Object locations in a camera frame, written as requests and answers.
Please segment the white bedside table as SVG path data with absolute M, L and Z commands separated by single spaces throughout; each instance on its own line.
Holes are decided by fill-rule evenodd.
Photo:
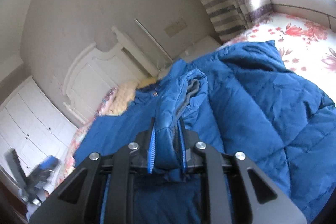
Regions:
M 215 51 L 221 45 L 211 36 L 205 36 L 200 39 L 192 46 L 189 46 L 186 50 L 184 50 L 179 57 L 183 59 L 185 62 L 193 61 L 198 57 L 206 55 Z

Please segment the peach checked pillow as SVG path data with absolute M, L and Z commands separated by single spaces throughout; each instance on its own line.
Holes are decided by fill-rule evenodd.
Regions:
M 121 84 L 118 87 L 116 96 L 108 108 L 107 115 L 118 116 L 122 115 L 128 108 L 129 104 L 135 98 L 135 91 L 138 87 L 138 82 L 131 80 Z

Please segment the yellow pillow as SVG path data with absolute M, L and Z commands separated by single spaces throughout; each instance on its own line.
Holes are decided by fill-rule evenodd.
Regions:
M 156 82 L 157 82 L 157 79 L 154 77 L 144 79 L 138 84 L 137 89 L 145 88 L 149 85 L 155 84 Z

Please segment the floral bed sheet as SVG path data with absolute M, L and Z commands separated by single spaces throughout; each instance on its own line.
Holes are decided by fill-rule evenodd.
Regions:
M 228 47 L 240 42 L 268 40 L 276 42 L 276 48 L 287 69 L 315 83 L 332 100 L 335 99 L 335 28 L 327 28 L 289 14 L 273 13 L 225 45 Z M 167 75 L 168 71 L 168 69 L 160 71 L 155 77 L 157 81 Z M 107 115 L 118 87 L 111 88 L 107 92 L 98 104 L 94 116 L 87 123 L 82 124 L 74 134 L 64 164 L 57 176 L 56 185 L 63 182 L 74 170 L 75 151 L 93 120 L 97 116 Z

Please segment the white wardrobe with knobs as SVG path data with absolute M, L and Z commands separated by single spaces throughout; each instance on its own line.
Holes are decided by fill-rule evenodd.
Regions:
M 1 169 L 14 176 L 5 160 L 13 148 L 26 175 L 52 155 L 60 160 L 46 191 L 51 193 L 77 127 L 45 96 L 32 77 L 20 84 L 1 104 Z

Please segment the blue puffer jacket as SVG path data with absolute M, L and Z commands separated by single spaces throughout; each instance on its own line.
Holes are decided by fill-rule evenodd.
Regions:
M 135 182 L 135 223 L 199 223 L 200 180 L 179 172 L 178 119 L 221 153 L 244 152 L 314 221 L 335 191 L 335 104 L 286 69 L 274 41 L 177 61 L 120 116 L 92 123 L 74 154 L 103 156 L 154 134 L 153 174 Z

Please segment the white wooden headboard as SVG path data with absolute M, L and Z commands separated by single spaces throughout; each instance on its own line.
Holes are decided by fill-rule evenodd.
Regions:
M 159 69 L 135 42 L 112 26 L 117 43 L 108 52 L 90 44 L 74 59 L 64 79 L 62 94 L 66 109 L 82 124 L 94 116 L 98 104 L 111 88 L 128 81 L 140 83 L 157 77 Z

